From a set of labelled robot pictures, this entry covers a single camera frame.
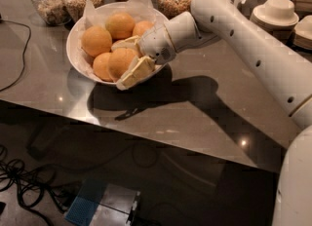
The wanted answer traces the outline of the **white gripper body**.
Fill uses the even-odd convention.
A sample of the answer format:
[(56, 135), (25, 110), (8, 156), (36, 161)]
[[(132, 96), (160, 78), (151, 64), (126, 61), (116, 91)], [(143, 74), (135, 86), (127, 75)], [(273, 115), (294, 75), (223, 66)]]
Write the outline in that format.
[(176, 51), (164, 24), (148, 29), (138, 40), (144, 56), (151, 57), (156, 64), (164, 65), (176, 57)]

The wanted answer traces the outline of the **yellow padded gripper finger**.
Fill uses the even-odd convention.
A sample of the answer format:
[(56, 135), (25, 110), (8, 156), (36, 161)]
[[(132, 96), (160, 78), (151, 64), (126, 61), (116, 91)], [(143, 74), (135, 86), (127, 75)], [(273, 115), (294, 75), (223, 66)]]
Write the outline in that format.
[(117, 81), (116, 87), (123, 91), (134, 87), (149, 77), (155, 69), (155, 62), (149, 56), (135, 56), (128, 70)]
[(138, 55), (141, 57), (141, 51), (138, 45), (140, 37), (135, 35), (124, 40), (118, 40), (112, 44), (111, 51), (114, 52), (119, 48), (132, 49), (138, 52)]

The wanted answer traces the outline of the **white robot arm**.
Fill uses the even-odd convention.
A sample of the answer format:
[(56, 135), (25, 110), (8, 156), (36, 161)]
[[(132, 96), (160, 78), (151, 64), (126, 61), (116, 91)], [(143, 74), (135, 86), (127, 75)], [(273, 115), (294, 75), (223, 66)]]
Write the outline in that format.
[(216, 37), (302, 129), (282, 164), (272, 226), (312, 226), (312, 63), (246, 19), (231, 0), (192, 0), (189, 12), (147, 30), (137, 45), (154, 62), (166, 64)]

